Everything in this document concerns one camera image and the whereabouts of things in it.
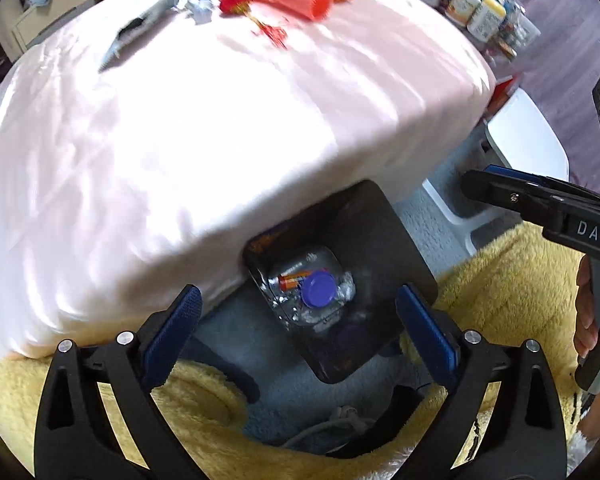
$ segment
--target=pink bedsheet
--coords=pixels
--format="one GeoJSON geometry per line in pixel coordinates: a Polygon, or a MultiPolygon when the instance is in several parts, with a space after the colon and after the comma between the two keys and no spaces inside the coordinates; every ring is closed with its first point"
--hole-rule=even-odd
{"type": "MultiPolygon", "coordinates": [[[[186,283],[207,308],[253,235],[372,178],[390,200],[471,131],[493,75],[417,0],[287,25],[174,14],[100,74],[156,0],[106,0],[20,60],[0,108],[0,354],[135,329],[186,283]]],[[[254,9],[271,20],[263,8],[254,9]]]]}

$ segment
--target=finger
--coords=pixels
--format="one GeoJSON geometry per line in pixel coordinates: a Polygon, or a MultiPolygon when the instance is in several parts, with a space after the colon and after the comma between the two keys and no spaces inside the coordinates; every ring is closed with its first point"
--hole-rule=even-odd
{"type": "Polygon", "coordinates": [[[596,329],[595,325],[584,328],[581,320],[576,318],[576,338],[579,339],[586,349],[593,350],[598,342],[598,329],[596,329]]]}
{"type": "Polygon", "coordinates": [[[576,294],[576,310],[584,328],[589,328],[594,320],[595,303],[588,286],[581,286],[576,294]]]}
{"type": "Polygon", "coordinates": [[[582,357],[583,359],[589,353],[589,350],[587,349],[587,347],[582,344],[582,342],[578,339],[577,336],[573,336],[573,346],[575,347],[578,355],[580,357],[582,357]]]}
{"type": "Polygon", "coordinates": [[[591,281],[591,267],[589,267],[589,255],[585,254],[580,260],[578,273],[576,274],[576,285],[587,285],[591,281]]]}

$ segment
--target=floor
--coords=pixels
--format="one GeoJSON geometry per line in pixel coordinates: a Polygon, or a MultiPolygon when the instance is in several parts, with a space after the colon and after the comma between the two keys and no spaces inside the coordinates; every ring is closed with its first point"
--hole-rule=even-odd
{"type": "MultiPolygon", "coordinates": [[[[470,137],[430,176],[451,209],[461,216],[471,215],[480,207],[462,197],[458,183],[462,171],[480,165],[477,146],[470,137]]],[[[468,257],[422,188],[395,204],[394,209],[435,276],[468,257]]],[[[515,222],[515,218],[495,222],[478,233],[474,243],[478,247],[488,243],[515,222]]],[[[202,321],[183,356],[196,358],[201,348],[206,354],[215,354],[222,369],[229,366],[229,375],[236,376],[248,390],[248,397],[255,400],[249,405],[245,434],[271,444],[280,444],[328,420],[337,406],[350,405],[362,417],[377,418],[386,409],[396,384],[418,388],[429,383],[426,370],[401,355],[376,356],[339,384],[321,383],[251,283],[202,321]]],[[[308,450],[327,449],[314,446],[308,450]]]]}
{"type": "Polygon", "coordinates": [[[504,72],[524,73],[522,88],[569,157],[570,180],[600,192],[600,124],[591,97],[600,77],[600,1],[520,1],[542,34],[504,72]]]}

